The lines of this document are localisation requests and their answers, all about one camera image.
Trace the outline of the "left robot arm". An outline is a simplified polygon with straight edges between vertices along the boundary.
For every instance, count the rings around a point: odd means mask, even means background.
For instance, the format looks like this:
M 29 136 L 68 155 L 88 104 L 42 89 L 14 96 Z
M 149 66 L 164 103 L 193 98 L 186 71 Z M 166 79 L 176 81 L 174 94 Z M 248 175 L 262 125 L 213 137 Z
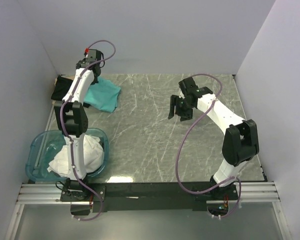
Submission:
M 84 58 L 76 64 L 75 76 L 69 90 L 54 104 L 59 130 L 67 149 L 68 174 L 63 185 L 61 199 L 75 201 L 102 201 L 102 196 L 88 186 L 88 173 L 84 162 L 84 138 L 89 121 L 83 103 L 90 85 L 98 83 L 100 62 L 104 54 L 87 48 Z

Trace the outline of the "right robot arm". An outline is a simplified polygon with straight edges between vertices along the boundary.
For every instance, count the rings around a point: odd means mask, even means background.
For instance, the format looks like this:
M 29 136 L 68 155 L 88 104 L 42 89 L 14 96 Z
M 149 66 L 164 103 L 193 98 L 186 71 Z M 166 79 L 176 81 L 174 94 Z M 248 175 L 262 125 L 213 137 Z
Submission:
M 257 124 L 252 119 L 245 120 L 226 107 L 218 99 L 220 92 L 213 93 L 208 87 L 198 87 L 193 76 L 181 80 L 178 85 L 179 93 L 170 97 L 168 118 L 179 116 L 180 121 L 188 121 L 193 118 L 193 110 L 197 109 L 202 115 L 189 127 L 186 134 L 190 134 L 195 125 L 208 116 L 222 131 L 224 139 L 223 161 L 211 177 L 212 185 L 208 189 L 189 190 L 179 177 L 177 182 L 189 194 L 210 193 L 212 198 L 220 200 L 227 194 L 227 186 L 236 180 L 246 162 L 260 151 Z

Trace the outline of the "turquoise t-shirt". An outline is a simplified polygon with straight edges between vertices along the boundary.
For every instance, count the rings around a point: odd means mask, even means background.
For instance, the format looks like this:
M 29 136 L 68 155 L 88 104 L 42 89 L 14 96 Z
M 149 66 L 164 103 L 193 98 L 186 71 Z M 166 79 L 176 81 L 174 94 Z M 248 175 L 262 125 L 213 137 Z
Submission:
M 89 86 L 84 103 L 100 111 L 113 113 L 118 106 L 120 92 L 121 88 L 112 81 L 98 77 L 98 83 Z

